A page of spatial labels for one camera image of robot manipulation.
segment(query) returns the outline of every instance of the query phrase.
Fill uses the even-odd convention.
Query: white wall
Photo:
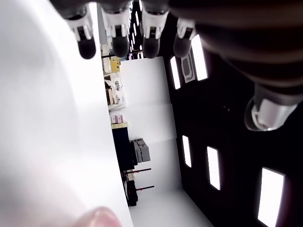
[[[213,227],[184,191],[144,198],[130,212],[135,227]]]
[[[122,61],[120,69],[127,107],[112,114],[123,115],[129,124],[129,139],[143,138],[151,155],[151,161],[135,166],[135,170],[152,168],[135,174],[137,188],[155,185],[143,191],[139,199],[181,188],[176,129],[163,58]]]
[[[96,4],[90,6],[98,45]],[[0,18],[0,226],[70,226],[107,206],[132,227],[100,48],[82,59],[48,0],[4,0]]]

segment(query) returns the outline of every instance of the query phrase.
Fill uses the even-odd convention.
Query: ceiling light
[[[175,89],[179,89],[181,85],[180,85],[179,73],[178,73],[177,62],[175,57],[173,57],[170,60],[170,65],[172,70],[172,77],[174,78]]]
[[[196,35],[191,41],[191,46],[194,54],[194,62],[196,66],[198,80],[207,79],[206,62],[204,59],[204,53],[202,43],[199,35]]]
[[[284,175],[262,168],[261,196],[258,219],[268,227],[275,227],[278,219]]]
[[[137,21],[137,26],[139,26],[139,18],[138,18],[138,12],[136,11],[136,21]]]
[[[182,140],[183,140],[183,150],[184,150],[185,164],[188,165],[188,167],[191,167],[188,137],[182,136]]]
[[[134,27],[134,36],[137,36],[136,25],[133,24]]]
[[[139,0],[140,10],[142,11],[142,2]]]
[[[208,158],[208,166],[209,166],[210,184],[216,189],[220,190],[218,150],[211,147],[207,147],[207,158]]]

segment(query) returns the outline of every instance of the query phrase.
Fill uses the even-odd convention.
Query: box
[[[136,142],[134,143],[134,150],[135,150],[135,153],[136,153],[137,162],[138,163],[142,162],[141,151],[140,151],[140,148],[139,148],[139,146]]]
[[[117,115],[116,117],[118,119],[118,123],[123,123],[123,116],[122,115]]]
[[[109,46],[107,44],[101,46],[101,56],[107,56],[110,54]],[[102,58],[103,73],[111,73],[111,62],[110,58]]]
[[[144,140],[139,140],[137,141],[138,146],[140,145],[146,145],[146,143],[144,142]]]
[[[121,129],[121,128],[127,128],[128,127],[128,123],[124,122],[121,124],[111,124],[112,129]]]
[[[111,88],[106,88],[106,99],[107,99],[107,105],[114,104],[114,99],[113,99]]]
[[[110,58],[110,66],[112,72],[120,72],[120,60],[118,57]]]
[[[141,158],[143,162],[148,162],[151,160],[150,150],[146,144],[139,146],[141,151]]]
[[[125,94],[123,90],[123,84],[121,82],[121,78],[118,74],[110,74],[110,76],[106,76],[105,83],[112,88],[112,96],[114,103],[108,105],[108,110],[116,111],[121,110],[126,107]]]
[[[111,117],[111,120],[112,120],[112,124],[117,124],[118,123],[118,117],[113,115],[113,116],[110,116]]]

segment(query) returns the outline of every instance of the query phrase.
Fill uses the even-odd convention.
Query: white surface
[[[275,227],[283,193],[284,175],[262,168],[262,185],[258,219]]]
[[[196,66],[198,80],[207,79],[206,62],[204,58],[202,40],[199,35],[196,35],[191,41],[191,46],[194,54],[194,62]]]
[[[182,141],[183,141],[183,151],[184,151],[185,164],[188,167],[191,167],[191,158],[190,158],[190,149],[189,149],[188,137],[182,136]]]
[[[5,0],[0,15],[0,226],[65,226],[106,205],[132,227],[100,49],[83,60],[49,1]]]
[[[139,200],[130,212],[134,227],[213,227],[184,191]]]
[[[220,190],[218,150],[211,147],[207,147],[207,158],[208,158],[210,184],[216,189]]]
[[[118,112],[129,123],[129,139],[144,138],[147,144],[175,139],[163,58],[122,61],[120,69],[127,108]]]
[[[170,65],[171,65],[171,70],[172,70],[172,76],[174,79],[175,89],[179,89],[181,86],[180,86],[179,73],[178,73],[178,69],[177,69],[176,57],[173,57],[170,60]]]

